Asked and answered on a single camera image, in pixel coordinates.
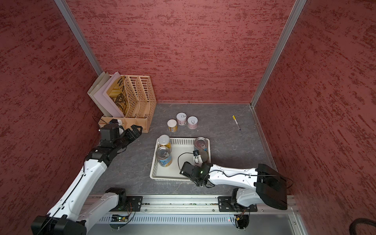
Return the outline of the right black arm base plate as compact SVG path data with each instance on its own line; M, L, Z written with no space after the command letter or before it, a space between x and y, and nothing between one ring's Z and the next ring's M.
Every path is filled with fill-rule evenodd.
M257 212L257 206L252 204L248 207L241 206L240 204L233 202L231 196L219 196L218 208L220 212Z

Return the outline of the small yellow can white lid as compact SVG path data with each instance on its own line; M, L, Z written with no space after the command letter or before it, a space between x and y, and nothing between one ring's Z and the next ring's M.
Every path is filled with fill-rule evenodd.
M168 127L169 132L176 132L178 129L177 121L175 119L168 120L167 127Z

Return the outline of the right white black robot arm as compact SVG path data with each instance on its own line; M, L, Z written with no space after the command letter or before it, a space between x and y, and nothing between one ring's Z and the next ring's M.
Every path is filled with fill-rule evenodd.
M217 185L236 187L232 202L239 206L265 204L282 211L288 208L288 178L266 164L258 164L257 168L239 169L210 163L197 166L185 162L180 174L189 178L198 187Z

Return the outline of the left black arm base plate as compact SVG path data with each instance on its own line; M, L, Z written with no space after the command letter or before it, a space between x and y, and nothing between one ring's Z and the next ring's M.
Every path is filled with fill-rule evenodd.
M140 212L143 204L142 196L127 196L125 202L122 202L117 212Z

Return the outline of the yellow labelled tall can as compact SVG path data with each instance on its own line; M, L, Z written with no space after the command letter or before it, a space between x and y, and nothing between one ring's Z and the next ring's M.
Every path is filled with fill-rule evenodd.
M172 150L170 137L168 135L161 135L158 138L158 146L159 147L167 147L169 150Z

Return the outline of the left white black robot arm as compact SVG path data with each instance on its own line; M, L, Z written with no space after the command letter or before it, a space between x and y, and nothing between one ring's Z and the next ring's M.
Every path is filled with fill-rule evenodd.
M112 209L127 209L126 191L110 188L100 200L82 210L100 176L113 159L142 135L143 128L132 125L124 129L115 120L100 129L100 142L85 157L83 166L60 200L45 216L37 216L31 224L34 235L85 235Z

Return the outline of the dark red labelled can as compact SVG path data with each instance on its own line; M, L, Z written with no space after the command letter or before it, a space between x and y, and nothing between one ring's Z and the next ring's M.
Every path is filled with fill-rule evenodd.
M209 160L209 155L206 151L204 150L199 150L199 162L200 163L207 163Z

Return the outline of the small pink can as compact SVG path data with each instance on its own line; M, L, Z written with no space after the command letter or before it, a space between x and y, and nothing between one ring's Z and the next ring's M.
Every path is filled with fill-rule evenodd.
M185 125L187 123L187 115L183 112L178 113L176 116L177 124L178 125Z
M188 117L187 125L188 125L188 128L191 130L196 129L198 127L198 118L195 116Z

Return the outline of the white perforated plastic basket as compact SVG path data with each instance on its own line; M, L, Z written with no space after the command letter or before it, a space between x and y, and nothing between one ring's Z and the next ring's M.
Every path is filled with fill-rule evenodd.
M189 178L180 174L180 170L184 162L189 162L192 165L193 161L193 151L194 149L194 140L196 138L171 138L171 156L172 163L168 167L162 167L157 158L156 150L159 148L158 139L156 141L154 156L152 160L152 166L150 170L150 178L155 181L167 181L167 182L188 182ZM211 145L210 140L208 141L208 150L209 155L208 163L211 162Z

